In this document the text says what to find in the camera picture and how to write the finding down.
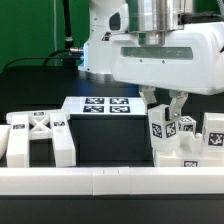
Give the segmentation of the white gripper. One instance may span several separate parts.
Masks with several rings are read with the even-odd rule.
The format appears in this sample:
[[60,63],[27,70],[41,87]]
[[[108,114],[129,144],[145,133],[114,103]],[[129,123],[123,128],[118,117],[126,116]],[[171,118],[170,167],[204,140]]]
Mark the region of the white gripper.
[[139,87],[146,105],[156,103],[154,87],[169,89],[174,121],[187,92],[224,92],[224,21],[185,24],[180,2],[129,2],[127,7],[126,30],[114,31],[110,39],[115,80],[146,85]]

